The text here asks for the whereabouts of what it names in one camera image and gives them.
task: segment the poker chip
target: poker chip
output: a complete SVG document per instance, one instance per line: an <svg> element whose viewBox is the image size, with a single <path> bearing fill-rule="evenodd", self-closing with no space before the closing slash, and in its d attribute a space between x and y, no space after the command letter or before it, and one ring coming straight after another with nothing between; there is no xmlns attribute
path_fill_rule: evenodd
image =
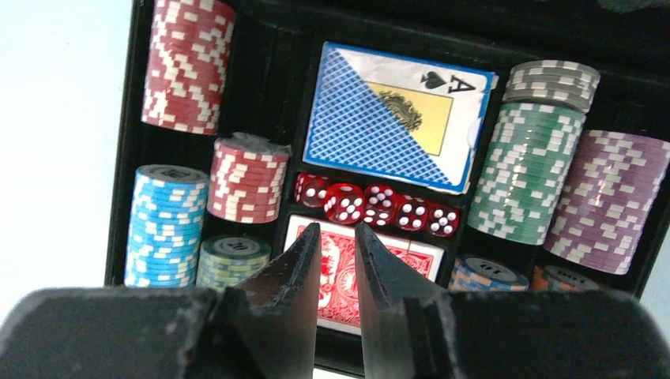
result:
<svg viewBox="0 0 670 379"><path fill-rule="evenodd" d="M279 214L289 156L288 146L252 134L217 139L207 210L236 223L273 222Z"/></svg>
<svg viewBox="0 0 670 379"><path fill-rule="evenodd" d="M600 286L591 279L558 266L536 266L531 290L535 291L593 291Z"/></svg>
<svg viewBox="0 0 670 379"><path fill-rule="evenodd" d="M154 7L141 120L214 135L235 11L216 0L165 0Z"/></svg>
<svg viewBox="0 0 670 379"><path fill-rule="evenodd" d="M670 163L669 149L668 142L649 137L584 132L544 248L625 275Z"/></svg>
<svg viewBox="0 0 670 379"><path fill-rule="evenodd" d="M194 283L205 207L191 203L205 201L208 190L207 174L188 167L137 169L126 247L126 286Z"/></svg>
<svg viewBox="0 0 670 379"><path fill-rule="evenodd" d="M256 238L221 235L200 246L196 286L222 291L252 277L269 262L270 246Z"/></svg>
<svg viewBox="0 0 670 379"><path fill-rule="evenodd" d="M541 245L582 132L584 115L562 107L504 104L467 224Z"/></svg>
<svg viewBox="0 0 670 379"><path fill-rule="evenodd" d="M527 291L529 281L498 262L465 255L456 257L450 291Z"/></svg>
<svg viewBox="0 0 670 379"><path fill-rule="evenodd" d="M599 83L598 71L581 63L525 62L510 71L502 101L557 105L588 113Z"/></svg>

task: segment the white background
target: white background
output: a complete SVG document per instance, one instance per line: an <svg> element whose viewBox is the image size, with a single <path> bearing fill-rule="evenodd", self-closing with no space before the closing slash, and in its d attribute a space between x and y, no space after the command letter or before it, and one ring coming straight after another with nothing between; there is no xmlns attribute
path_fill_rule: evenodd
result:
<svg viewBox="0 0 670 379"><path fill-rule="evenodd" d="M0 319L32 290L103 284L130 15L130 0L2 4ZM670 337L666 274L668 241L642 302Z"/></svg>

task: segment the scuffed black surface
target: scuffed black surface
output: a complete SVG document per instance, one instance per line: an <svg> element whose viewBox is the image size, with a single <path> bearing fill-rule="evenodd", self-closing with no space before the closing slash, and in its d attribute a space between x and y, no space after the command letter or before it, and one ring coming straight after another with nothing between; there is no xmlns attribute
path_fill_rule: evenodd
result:
<svg viewBox="0 0 670 379"><path fill-rule="evenodd" d="M239 352L236 360L253 363L262 377L310 378L320 275L321 229L312 223L256 276L224 293L211 319L214 344Z"/></svg>
<svg viewBox="0 0 670 379"><path fill-rule="evenodd" d="M0 377L181 378L215 297L200 288L34 292L0 329Z"/></svg>
<svg viewBox="0 0 670 379"><path fill-rule="evenodd" d="M460 293L436 300L468 378L667 378L670 353L623 292Z"/></svg>
<svg viewBox="0 0 670 379"><path fill-rule="evenodd" d="M670 351L638 301L608 292L450 293L356 228L366 377L670 377Z"/></svg>
<svg viewBox="0 0 670 379"><path fill-rule="evenodd" d="M420 299L444 292L395 257L370 227L356 227L356 278L365 375L430 377L444 356L431 351Z"/></svg>

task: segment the deck of cards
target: deck of cards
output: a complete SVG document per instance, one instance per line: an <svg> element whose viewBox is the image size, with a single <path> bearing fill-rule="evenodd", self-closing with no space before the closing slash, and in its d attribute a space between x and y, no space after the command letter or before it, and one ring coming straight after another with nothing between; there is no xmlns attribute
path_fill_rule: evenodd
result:
<svg viewBox="0 0 670 379"><path fill-rule="evenodd" d="M318 325L341 332L360 334L358 289L356 287L356 241L354 228L291 216L284 250L310 223L321 224L321 283ZM378 235L386 248L429 280L435 281L444 250L421 242Z"/></svg>
<svg viewBox="0 0 670 379"><path fill-rule="evenodd" d="M495 78L327 42L303 160L465 193Z"/></svg>

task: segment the die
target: die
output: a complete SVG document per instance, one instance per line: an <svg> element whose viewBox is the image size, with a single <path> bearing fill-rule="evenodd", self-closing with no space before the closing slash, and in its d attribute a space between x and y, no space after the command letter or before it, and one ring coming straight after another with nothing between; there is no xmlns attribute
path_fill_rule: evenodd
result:
<svg viewBox="0 0 670 379"><path fill-rule="evenodd" d="M337 183L328 187L323 210L328 220L350 224L360 220L365 211L365 194L353 184Z"/></svg>
<svg viewBox="0 0 670 379"><path fill-rule="evenodd" d="M428 205L428 221L426 231L438 237L454 235L458 222L461 220L461 211L448 205L430 203Z"/></svg>
<svg viewBox="0 0 670 379"><path fill-rule="evenodd" d="M427 203L420 197L399 196L393 224L404 231L420 231L428 219Z"/></svg>
<svg viewBox="0 0 670 379"><path fill-rule="evenodd" d="M373 184L365 189L363 221L383 227L392 222L398 206L398 194L390 186Z"/></svg>
<svg viewBox="0 0 670 379"><path fill-rule="evenodd" d="M295 202L310 208L322 208L326 202L326 190L332 181L325 176L301 172L295 181Z"/></svg>

